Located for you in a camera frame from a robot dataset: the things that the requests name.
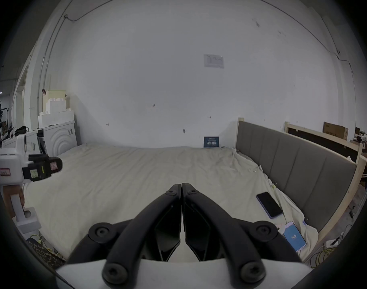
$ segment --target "styrofoam block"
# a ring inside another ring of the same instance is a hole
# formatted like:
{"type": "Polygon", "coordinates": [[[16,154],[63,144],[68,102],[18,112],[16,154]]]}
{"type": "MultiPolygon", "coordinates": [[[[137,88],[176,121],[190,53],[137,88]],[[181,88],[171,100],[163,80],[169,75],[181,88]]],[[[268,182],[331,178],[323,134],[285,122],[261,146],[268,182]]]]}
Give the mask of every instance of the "styrofoam block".
{"type": "Polygon", "coordinates": [[[63,99],[49,99],[46,103],[46,113],[60,113],[66,111],[66,101],[63,99]]]}
{"type": "Polygon", "coordinates": [[[50,125],[61,124],[74,121],[74,111],[66,110],[60,113],[49,113],[38,116],[39,128],[46,128],[50,125]]]}

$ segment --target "paper notice on wall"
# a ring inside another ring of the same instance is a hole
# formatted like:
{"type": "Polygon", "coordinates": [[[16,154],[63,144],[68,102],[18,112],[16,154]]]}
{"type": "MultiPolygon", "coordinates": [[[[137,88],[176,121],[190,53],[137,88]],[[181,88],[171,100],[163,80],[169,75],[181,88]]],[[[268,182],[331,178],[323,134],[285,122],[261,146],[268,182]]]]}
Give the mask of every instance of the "paper notice on wall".
{"type": "Polygon", "coordinates": [[[204,65],[205,67],[218,67],[220,69],[224,68],[224,57],[220,55],[204,55],[204,65]]]}

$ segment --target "power strip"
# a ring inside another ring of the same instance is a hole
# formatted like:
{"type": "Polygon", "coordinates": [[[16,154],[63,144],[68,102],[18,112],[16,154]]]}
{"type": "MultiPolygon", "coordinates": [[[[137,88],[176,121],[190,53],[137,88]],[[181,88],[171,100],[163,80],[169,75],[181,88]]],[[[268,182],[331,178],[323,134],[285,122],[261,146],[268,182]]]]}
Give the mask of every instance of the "power strip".
{"type": "Polygon", "coordinates": [[[337,247],[337,245],[339,245],[339,241],[337,240],[335,244],[332,244],[333,242],[335,241],[334,240],[328,240],[325,242],[325,248],[334,248],[334,247],[337,247]]]}

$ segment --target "label sticker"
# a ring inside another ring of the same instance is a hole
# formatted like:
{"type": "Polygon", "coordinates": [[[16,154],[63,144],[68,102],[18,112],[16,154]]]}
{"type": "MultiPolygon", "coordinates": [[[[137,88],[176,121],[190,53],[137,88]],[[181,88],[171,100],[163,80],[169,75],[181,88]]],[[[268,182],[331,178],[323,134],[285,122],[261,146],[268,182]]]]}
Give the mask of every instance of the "label sticker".
{"type": "Polygon", "coordinates": [[[10,168],[0,168],[1,176],[11,176],[10,168]]]}
{"type": "Polygon", "coordinates": [[[56,161],[53,161],[52,163],[50,163],[50,168],[51,168],[51,171],[58,169],[58,166],[56,166],[56,161]]]}
{"type": "Polygon", "coordinates": [[[204,55],[204,66],[205,67],[217,67],[220,69],[224,68],[224,57],[220,55],[204,55]]]}
{"type": "Polygon", "coordinates": [[[204,148],[219,147],[219,137],[204,137],[204,148]]]}
{"type": "Polygon", "coordinates": [[[31,178],[34,179],[34,178],[38,178],[39,175],[38,175],[38,171],[36,169],[32,169],[30,170],[30,174],[31,174],[31,178]]]}

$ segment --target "gray upholstered headboard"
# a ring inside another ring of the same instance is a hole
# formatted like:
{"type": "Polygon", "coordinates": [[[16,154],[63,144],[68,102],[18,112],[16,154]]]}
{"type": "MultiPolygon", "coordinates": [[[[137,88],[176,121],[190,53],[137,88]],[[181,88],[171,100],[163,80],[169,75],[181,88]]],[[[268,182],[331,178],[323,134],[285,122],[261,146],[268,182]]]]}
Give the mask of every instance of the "gray upholstered headboard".
{"type": "Polygon", "coordinates": [[[239,122],[236,149],[262,166],[272,182],[302,210],[305,222],[318,232],[333,227],[345,210],[338,211],[343,209],[341,204],[348,196],[352,200],[359,184],[355,175],[358,162],[284,132],[239,122]],[[333,216],[337,219],[331,221],[332,225],[329,221],[333,216]]]}

